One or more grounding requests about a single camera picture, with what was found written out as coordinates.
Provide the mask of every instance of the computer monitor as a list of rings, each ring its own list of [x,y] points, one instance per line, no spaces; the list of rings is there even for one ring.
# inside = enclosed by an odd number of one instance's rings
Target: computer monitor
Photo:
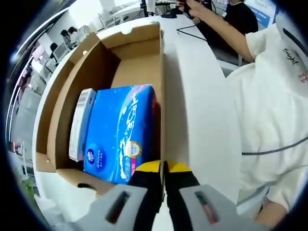
[[[56,61],[59,63],[63,57],[69,52],[66,45],[64,43],[61,43],[54,51],[53,55],[56,59]]]

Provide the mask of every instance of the barcode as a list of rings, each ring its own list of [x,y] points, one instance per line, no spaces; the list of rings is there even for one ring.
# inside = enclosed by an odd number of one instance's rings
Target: barcode
[[[82,92],[79,96],[77,106],[84,106],[87,100],[88,95],[91,93],[91,91]]]

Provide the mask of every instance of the sleeve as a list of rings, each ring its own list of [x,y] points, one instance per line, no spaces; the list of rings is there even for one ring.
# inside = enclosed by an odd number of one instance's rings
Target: sleeve
[[[276,24],[270,25],[264,30],[246,34],[247,45],[253,58],[256,58],[258,54],[265,51],[266,41],[273,37],[271,36],[272,33],[278,33]]]
[[[285,173],[270,187],[267,198],[285,207],[287,212],[294,206],[308,179],[308,166]]]

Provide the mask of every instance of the blue tissue package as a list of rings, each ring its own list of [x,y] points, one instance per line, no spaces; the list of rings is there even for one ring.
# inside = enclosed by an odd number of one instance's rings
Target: blue tissue package
[[[135,169],[151,158],[155,104],[151,85],[98,91],[88,126],[84,171],[127,184]]]

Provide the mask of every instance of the cardboard box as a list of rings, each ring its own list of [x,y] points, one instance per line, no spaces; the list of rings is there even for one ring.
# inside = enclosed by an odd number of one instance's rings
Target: cardboard box
[[[160,105],[156,133],[156,149],[164,156],[164,68],[163,47],[159,24],[134,28],[129,34],[121,32],[102,41],[86,38],[80,46],[92,43],[84,56],[71,68],[68,76],[59,76],[62,87],[53,88],[49,96],[56,98],[52,115],[44,113],[40,124],[49,129],[38,130],[37,170],[56,171],[78,187],[91,187],[102,195],[113,187],[82,171],[82,166],[69,158],[69,134],[78,97],[83,89],[94,90],[127,85],[152,84]]]

